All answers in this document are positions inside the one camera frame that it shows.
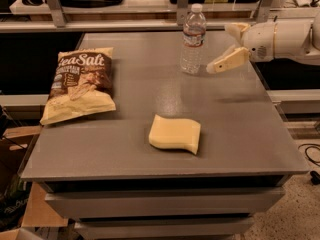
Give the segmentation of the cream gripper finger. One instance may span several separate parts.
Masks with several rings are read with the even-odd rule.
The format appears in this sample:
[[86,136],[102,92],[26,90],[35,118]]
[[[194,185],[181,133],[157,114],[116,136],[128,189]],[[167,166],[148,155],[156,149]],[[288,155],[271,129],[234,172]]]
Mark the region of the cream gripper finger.
[[249,50],[245,47],[230,46],[220,56],[207,64],[209,74],[221,73],[242,66],[249,60]]
[[247,31],[250,28],[250,25],[248,23],[243,22],[234,22],[234,23],[228,23],[224,26],[225,31],[234,37],[238,43],[241,42],[242,35],[245,31]]

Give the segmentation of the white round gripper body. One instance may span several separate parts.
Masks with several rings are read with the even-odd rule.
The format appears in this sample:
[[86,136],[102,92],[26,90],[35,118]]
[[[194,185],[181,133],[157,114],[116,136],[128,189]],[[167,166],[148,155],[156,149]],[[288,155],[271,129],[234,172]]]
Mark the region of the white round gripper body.
[[274,59],[274,31],[275,23],[259,23],[242,36],[242,45],[250,52],[253,62],[269,62]]

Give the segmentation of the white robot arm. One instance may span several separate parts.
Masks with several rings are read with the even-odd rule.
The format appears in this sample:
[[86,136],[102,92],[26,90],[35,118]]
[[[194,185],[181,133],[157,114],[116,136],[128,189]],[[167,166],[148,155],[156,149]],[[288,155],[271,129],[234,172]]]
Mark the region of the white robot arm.
[[239,46],[232,45],[207,64],[216,74],[242,66],[247,61],[270,62],[290,59],[306,64],[320,64],[320,13],[313,20],[290,20],[257,23],[230,23],[225,31]]

